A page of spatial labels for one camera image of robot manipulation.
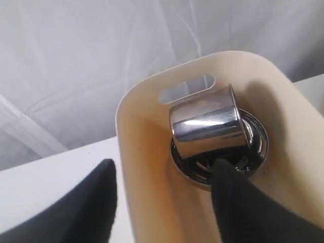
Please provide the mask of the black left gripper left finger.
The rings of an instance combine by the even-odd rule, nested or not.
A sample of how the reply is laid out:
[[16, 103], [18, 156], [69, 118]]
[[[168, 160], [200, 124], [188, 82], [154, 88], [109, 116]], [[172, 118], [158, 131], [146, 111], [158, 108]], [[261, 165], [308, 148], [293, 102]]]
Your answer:
[[109, 242], [116, 208], [116, 167], [104, 159], [50, 207], [1, 233], [1, 242]]

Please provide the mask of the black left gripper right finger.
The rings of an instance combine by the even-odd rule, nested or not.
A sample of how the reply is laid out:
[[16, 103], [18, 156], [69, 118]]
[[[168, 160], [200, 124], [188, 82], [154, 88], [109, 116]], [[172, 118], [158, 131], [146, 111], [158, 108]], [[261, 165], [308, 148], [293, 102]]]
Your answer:
[[323, 229], [289, 211], [217, 159], [211, 199], [222, 242], [323, 242]]

